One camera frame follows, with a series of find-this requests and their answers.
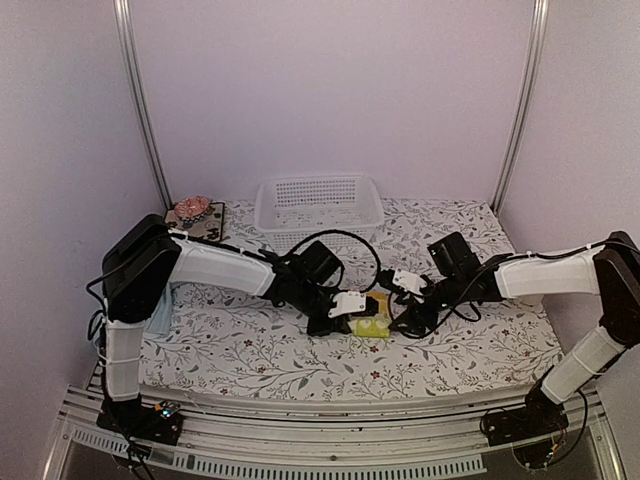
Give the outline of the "green and white towel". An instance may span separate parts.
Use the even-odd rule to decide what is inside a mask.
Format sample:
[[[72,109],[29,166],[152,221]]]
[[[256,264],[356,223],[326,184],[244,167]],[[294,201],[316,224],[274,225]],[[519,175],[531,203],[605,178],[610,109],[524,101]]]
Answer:
[[[388,300],[387,294],[369,292],[366,295],[365,310],[349,315],[351,333],[364,338],[388,338],[392,322]]]

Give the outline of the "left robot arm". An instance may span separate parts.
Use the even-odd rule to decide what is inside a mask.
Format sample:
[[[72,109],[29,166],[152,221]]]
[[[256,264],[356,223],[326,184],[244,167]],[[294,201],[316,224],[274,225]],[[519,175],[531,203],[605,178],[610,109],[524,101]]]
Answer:
[[[144,217],[103,259],[106,319],[101,334],[106,397],[111,419],[128,434],[148,426],[140,405],[139,364],[143,330],[167,287],[202,283],[289,305],[307,317],[307,333],[324,336],[348,329],[347,315],[366,309],[363,293],[328,285],[341,268],[321,242],[302,254],[279,256],[192,239],[155,214]]]

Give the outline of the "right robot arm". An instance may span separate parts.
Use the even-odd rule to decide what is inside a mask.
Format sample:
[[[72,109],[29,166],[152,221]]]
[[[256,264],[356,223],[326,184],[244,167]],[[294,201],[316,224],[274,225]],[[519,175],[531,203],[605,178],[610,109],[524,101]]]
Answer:
[[[377,275],[384,289],[404,300],[406,309],[392,327],[408,337],[433,333],[463,303],[549,307],[590,301],[587,309],[597,322],[528,393],[516,421],[524,435],[539,435],[562,403],[639,343],[639,248],[624,231],[573,249],[505,253],[486,261],[454,232],[428,251],[440,274],[437,281],[400,269]]]

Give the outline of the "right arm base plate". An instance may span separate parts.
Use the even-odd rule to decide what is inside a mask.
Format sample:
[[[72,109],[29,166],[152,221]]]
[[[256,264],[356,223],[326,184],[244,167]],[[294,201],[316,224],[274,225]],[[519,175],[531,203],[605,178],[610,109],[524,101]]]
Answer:
[[[566,430],[569,421],[560,408],[543,412],[535,408],[491,409],[480,419],[479,428],[490,446],[533,439]]]

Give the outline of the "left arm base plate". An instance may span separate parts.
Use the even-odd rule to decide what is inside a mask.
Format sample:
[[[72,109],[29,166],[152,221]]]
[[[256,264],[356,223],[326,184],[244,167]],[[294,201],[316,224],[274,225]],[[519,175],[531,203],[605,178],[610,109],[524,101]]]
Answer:
[[[179,403],[162,401],[144,406],[141,398],[102,402],[96,425],[121,434],[125,439],[142,439],[176,446],[182,433],[184,416]]]

